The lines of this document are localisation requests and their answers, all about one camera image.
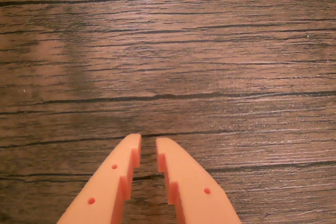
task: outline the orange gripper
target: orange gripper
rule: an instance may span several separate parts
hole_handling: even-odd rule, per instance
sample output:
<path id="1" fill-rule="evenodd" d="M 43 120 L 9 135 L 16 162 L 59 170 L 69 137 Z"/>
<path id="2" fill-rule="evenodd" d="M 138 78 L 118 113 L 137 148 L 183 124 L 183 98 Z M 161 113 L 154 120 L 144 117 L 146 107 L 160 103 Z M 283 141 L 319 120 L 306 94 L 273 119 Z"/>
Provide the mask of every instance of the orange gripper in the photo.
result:
<path id="1" fill-rule="evenodd" d="M 168 203 L 175 205 L 178 224 L 241 224 L 219 184 L 182 147 L 169 138 L 157 139 L 156 147 L 159 172 L 165 173 Z M 125 137 L 57 224 L 121 224 L 140 151 L 140 134 Z"/>

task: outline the brown wood texture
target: brown wood texture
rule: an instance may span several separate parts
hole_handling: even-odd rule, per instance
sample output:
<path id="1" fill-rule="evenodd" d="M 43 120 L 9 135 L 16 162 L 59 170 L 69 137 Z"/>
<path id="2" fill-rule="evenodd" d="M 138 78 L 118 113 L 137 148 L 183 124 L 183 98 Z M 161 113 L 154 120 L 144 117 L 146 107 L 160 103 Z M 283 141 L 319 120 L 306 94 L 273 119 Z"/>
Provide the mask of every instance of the brown wood texture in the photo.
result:
<path id="1" fill-rule="evenodd" d="M 336 223 L 336 0 L 0 0 L 0 130 L 1 224 L 56 223 L 133 132 L 123 223 L 176 223 L 158 136 L 243 223 Z"/>

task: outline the wood grain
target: wood grain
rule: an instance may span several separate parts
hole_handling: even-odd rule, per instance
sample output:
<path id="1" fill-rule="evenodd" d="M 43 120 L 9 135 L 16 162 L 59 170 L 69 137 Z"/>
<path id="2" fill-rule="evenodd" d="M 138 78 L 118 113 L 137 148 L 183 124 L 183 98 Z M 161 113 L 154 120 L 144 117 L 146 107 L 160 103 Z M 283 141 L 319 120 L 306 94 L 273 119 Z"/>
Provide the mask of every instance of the wood grain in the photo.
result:
<path id="1" fill-rule="evenodd" d="M 176 223 L 158 136 L 243 223 L 335 223 L 335 3 L 0 0 L 0 223 L 56 223 L 132 132 L 123 223 Z"/>

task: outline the small hole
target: small hole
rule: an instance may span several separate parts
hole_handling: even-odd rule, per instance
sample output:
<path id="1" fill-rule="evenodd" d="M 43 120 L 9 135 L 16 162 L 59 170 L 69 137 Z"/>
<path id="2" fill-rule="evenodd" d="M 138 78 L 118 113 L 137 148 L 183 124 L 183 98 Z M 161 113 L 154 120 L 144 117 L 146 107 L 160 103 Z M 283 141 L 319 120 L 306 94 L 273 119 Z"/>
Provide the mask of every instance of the small hole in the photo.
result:
<path id="1" fill-rule="evenodd" d="M 205 192 L 206 194 L 210 194 L 210 193 L 211 193 L 211 191 L 210 191 L 209 188 L 204 188 L 204 192 Z"/>
<path id="2" fill-rule="evenodd" d="M 89 205 L 92 205 L 95 202 L 96 202 L 95 198 L 89 198 L 88 200 Z"/>

